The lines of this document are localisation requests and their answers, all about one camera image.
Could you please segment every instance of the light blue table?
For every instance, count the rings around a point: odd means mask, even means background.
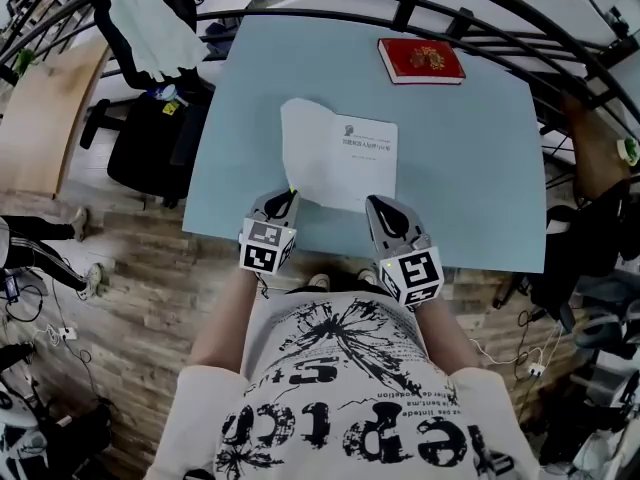
[[[237,238],[254,200],[287,187],[280,106],[301,97],[398,125],[396,198],[421,216],[444,265],[542,271],[544,169],[528,85],[459,53],[461,86],[394,86],[376,46],[393,36],[402,34],[246,17],[209,111],[183,229]],[[373,255],[364,214],[303,201],[296,228],[299,249]]]

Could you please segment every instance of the shoe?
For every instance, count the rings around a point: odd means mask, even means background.
[[[78,297],[80,297],[81,300],[87,300],[97,293],[98,286],[102,281],[102,267],[100,264],[94,263],[91,265],[91,268],[89,268],[89,271],[84,278],[87,282],[87,286],[84,290],[78,292]]]
[[[329,291],[331,288],[331,282],[329,281],[329,276],[327,274],[316,274],[309,279],[307,286],[317,286],[318,288],[323,288]]]
[[[76,212],[76,216],[70,222],[73,227],[73,238],[82,242],[84,240],[84,228],[87,225],[87,220],[89,219],[89,212],[86,208],[78,208]]]
[[[372,286],[378,285],[378,278],[376,277],[376,273],[373,270],[369,270],[365,268],[358,273],[358,281],[364,281],[365,283],[369,283]]]

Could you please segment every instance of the desk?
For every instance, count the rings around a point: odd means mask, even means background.
[[[246,7],[253,2],[253,0],[204,0],[198,7],[198,14],[204,14],[207,12],[220,12],[220,11],[235,11],[239,9],[246,9]],[[215,20],[203,20],[199,21],[197,25],[197,34],[203,36],[206,34],[207,27],[213,22],[220,21]]]
[[[237,239],[254,200],[287,187],[280,107],[301,97],[398,125],[396,197],[418,212],[444,265],[542,271],[544,170],[528,85],[460,53],[461,86],[394,86],[376,46],[393,36],[402,35],[317,18],[245,17],[203,131],[184,230]],[[300,249],[372,256],[364,214],[302,201],[296,228]]]
[[[59,191],[108,51],[94,38],[29,67],[0,125],[0,190]]]

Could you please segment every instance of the white paper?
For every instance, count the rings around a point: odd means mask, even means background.
[[[289,185],[322,206],[365,212],[372,194],[395,197],[398,127],[342,116],[296,98],[282,106]]]

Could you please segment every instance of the black pants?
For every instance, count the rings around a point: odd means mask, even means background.
[[[60,255],[40,240],[69,240],[74,237],[70,224],[51,224],[39,217],[2,217],[9,226],[9,253],[4,268],[37,267],[56,281],[84,290],[84,278],[74,272]]]

